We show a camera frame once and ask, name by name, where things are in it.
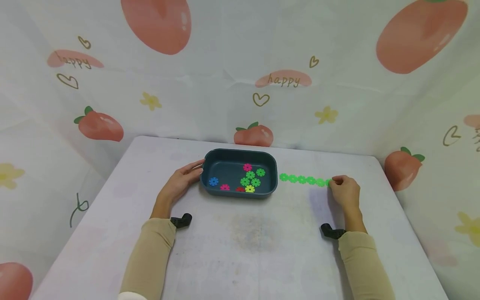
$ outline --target white table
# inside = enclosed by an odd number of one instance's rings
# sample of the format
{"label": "white table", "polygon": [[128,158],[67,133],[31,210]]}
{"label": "white table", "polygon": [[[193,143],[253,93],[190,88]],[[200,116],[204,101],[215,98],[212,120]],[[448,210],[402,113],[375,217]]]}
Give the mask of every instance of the white table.
{"label": "white table", "polygon": [[[215,148],[268,152],[279,174],[354,177],[396,298],[447,300],[374,157],[144,136],[134,139],[33,299],[116,299],[158,191],[175,169]],[[318,229],[343,226],[327,194],[279,181],[268,199],[245,200],[213,197],[195,185],[173,208],[173,216],[190,213],[193,220],[177,232],[162,299],[350,299],[337,242]]]}

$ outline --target tray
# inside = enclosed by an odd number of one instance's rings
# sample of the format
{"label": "tray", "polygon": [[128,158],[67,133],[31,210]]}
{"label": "tray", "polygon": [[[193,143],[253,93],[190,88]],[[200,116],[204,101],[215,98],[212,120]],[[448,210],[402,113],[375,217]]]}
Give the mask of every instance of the tray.
{"label": "tray", "polygon": [[[276,161],[266,152],[214,149],[205,156],[203,168],[201,185],[209,194],[215,196],[265,199],[275,191],[278,184]],[[253,172],[253,175],[249,173],[247,176],[247,170]],[[249,184],[244,180],[242,185],[243,178],[248,179]]]}

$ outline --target peach print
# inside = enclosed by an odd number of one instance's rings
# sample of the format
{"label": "peach print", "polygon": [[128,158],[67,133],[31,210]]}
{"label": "peach print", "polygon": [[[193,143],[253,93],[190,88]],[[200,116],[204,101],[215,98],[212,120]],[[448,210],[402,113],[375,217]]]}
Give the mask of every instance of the peach print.
{"label": "peach print", "polygon": [[128,26],[145,45],[163,54],[177,54],[192,31],[186,0],[121,0]]}
{"label": "peach print", "polygon": [[432,59],[467,16],[461,0],[417,0],[397,13],[377,42],[377,57],[389,71],[407,74]]}
{"label": "peach print", "polygon": [[283,87],[284,85],[286,87],[289,87],[290,85],[297,87],[299,84],[309,86],[312,84],[312,79],[310,76],[300,71],[279,70],[265,75],[255,82],[256,87],[265,87],[269,84],[280,84],[280,87]]}
{"label": "peach print", "polygon": [[28,300],[32,292],[33,276],[19,263],[0,264],[0,299]]}
{"label": "peach print", "polygon": [[65,63],[72,64],[75,68],[78,66],[80,69],[82,66],[87,69],[91,69],[92,66],[103,68],[103,63],[96,58],[72,50],[55,50],[47,59],[47,64],[52,68],[61,67]]}

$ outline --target flower-shaped building block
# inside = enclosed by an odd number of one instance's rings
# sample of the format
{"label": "flower-shaped building block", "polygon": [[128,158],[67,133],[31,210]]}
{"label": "flower-shaped building block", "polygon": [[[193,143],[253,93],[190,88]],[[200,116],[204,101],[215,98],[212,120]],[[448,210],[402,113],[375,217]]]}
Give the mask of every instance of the flower-shaped building block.
{"label": "flower-shaped building block", "polygon": [[292,174],[292,175],[289,175],[289,176],[288,176],[288,180],[289,180],[291,183],[295,183],[295,182],[297,182],[298,179],[297,179],[297,176],[295,176],[295,175]]}
{"label": "flower-shaped building block", "polygon": [[280,180],[281,181],[287,181],[288,180],[288,175],[286,173],[280,174]]}
{"label": "flower-shaped building block", "polygon": [[247,185],[245,187],[245,192],[255,192],[255,188],[252,185]]}
{"label": "flower-shaped building block", "polygon": [[248,179],[253,179],[255,178],[255,173],[253,171],[248,171],[245,177]]}
{"label": "flower-shaped building block", "polygon": [[211,186],[216,186],[218,184],[218,178],[217,177],[212,177],[210,178],[210,180],[208,181],[208,183],[211,185]]}
{"label": "flower-shaped building block", "polygon": [[315,178],[313,178],[312,176],[309,176],[307,177],[307,182],[308,184],[314,185],[317,182],[317,180],[315,180]]}
{"label": "flower-shaped building block", "polygon": [[263,177],[265,176],[265,170],[260,168],[257,170],[257,175],[260,176],[260,177]]}
{"label": "flower-shaped building block", "polygon": [[252,165],[251,164],[245,164],[243,165],[243,170],[248,172],[252,170]]}
{"label": "flower-shaped building block", "polygon": [[297,180],[299,181],[300,184],[307,183],[307,179],[305,178],[305,176],[302,176],[302,175],[298,176]]}
{"label": "flower-shaped building block", "polygon": [[243,186],[247,186],[250,184],[250,179],[243,177],[242,179],[240,179],[240,184]]}
{"label": "flower-shaped building block", "polygon": [[252,185],[254,187],[259,187],[260,186],[260,179],[258,179],[258,178],[252,179]]}
{"label": "flower-shaped building block", "polygon": [[325,186],[325,181],[324,181],[322,178],[317,178],[317,182],[316,182],[316,183],[317,183],[317,185],[318,185],[319,187]]}

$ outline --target finger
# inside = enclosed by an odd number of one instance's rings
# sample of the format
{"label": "finger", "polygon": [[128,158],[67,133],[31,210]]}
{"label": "finger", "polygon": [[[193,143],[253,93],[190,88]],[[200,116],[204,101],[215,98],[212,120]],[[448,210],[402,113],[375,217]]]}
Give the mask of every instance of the finger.
{"label": "finger", "polygon": [[184,167],[179,168],[178,171],[182,174],[186,174],[188,171],[190,171],[194,167],[201,165],[204,162],[205,162],[205,158],[197,160],[196,162],[190,163]]}
{"label": "finger", "polygon": [[330,180],[330,181],[328,182],[328,186],[331,187],[332,189],[338,187],[339,185],[340,185],[340,183],[337,183],[337,182],[334,181],[334,180]]}
{"label": "finger", "polygon": [[344,181],[347,181],[350,177],[348,177],[347,175],[338,175],[338,176],[333,176],[332,177],[332,181],[335,181],[335,183],[337,184],[342,184]]}
{"label": "finger", "polygon": [[197,182],[199,179],[200,179],[200,174],[203,172],[204,170],[202,168],[198,168],[198,169],[195,169],[193,171],[191,171],[190,173],[184,175],[184,178],[190,183],[194,183],[194,182]]}

